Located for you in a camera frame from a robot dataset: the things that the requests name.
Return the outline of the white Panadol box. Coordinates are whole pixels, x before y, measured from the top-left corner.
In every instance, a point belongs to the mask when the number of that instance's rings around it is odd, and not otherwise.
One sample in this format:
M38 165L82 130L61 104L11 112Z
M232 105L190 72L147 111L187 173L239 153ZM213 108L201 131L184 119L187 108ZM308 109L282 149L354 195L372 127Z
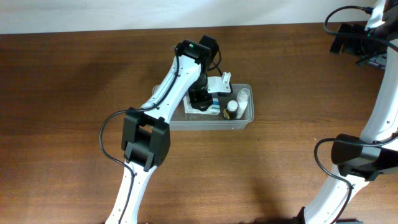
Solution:
M208 115L219 115L220 102L217 98L213 98L213 103L205 111L200 111L191 106L190 99L188 95L183 97L184 110L186 114L208 114Z

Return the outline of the clear plastic container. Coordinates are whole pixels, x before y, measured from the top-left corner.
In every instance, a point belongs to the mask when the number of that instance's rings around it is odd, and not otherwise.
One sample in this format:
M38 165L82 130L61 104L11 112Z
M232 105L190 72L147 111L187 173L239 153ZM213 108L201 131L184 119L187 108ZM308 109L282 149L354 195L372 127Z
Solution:
M248 105L240 119L225 120L223 117L223 109L231 100L237 99L237 94L247 88L250 91ZM254 100L252 96L252 88L248 84L232 84L233 94L231 96L213 95L213 99L218 101L217 107L220 109L218 115L215 114L198 114L187 113L189 97L188 93L183 97L178 104L172 119L170 121L171 130L229 130L229 129L244 129L246 125L254 120Z

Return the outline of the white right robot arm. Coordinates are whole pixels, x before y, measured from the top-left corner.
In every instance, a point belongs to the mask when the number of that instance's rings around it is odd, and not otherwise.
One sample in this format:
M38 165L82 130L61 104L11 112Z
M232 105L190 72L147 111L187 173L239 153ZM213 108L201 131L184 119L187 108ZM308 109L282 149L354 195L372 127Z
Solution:
M313 156L327 178L319 193L295 218L296 223L338 223L354 196L380 175L397 172L397 1L356 6L370 15L361 31L332 31L332 50L355 42L358 64L373 63L384 73L374 107L357 136L339 134L319 140Z

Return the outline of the dark bottle white cap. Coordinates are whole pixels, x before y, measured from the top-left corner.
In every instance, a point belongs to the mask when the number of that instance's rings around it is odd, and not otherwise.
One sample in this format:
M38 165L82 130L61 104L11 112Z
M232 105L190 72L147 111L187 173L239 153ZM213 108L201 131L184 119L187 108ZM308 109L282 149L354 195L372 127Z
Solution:
M225 120L236 119L238 103L235 100L230 100L223 109L223 117Z

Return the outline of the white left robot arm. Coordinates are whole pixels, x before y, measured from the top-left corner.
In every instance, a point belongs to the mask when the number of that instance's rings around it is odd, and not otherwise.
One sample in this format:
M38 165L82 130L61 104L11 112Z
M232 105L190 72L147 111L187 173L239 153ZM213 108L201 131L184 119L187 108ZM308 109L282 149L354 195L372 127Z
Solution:
M207 73L219 51L216 39L205 35L199 42L184 40L174 47L170 70L157 91L138 109L115 112L108 123L124 115L121 149L124 159L105 156L124 167L121 186L107 223L137 223L139 207L150 177L170 149L170 120L184 96L193 108L206 111L213 98Z

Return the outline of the white squeeze bottle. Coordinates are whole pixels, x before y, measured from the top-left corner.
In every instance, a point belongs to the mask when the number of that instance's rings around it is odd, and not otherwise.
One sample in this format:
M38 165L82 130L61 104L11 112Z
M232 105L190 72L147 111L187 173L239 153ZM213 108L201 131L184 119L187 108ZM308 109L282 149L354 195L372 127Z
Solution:
M243 88L237 95L238 108L236 111L236 118L241 119L248 105L251 92L248 88Z

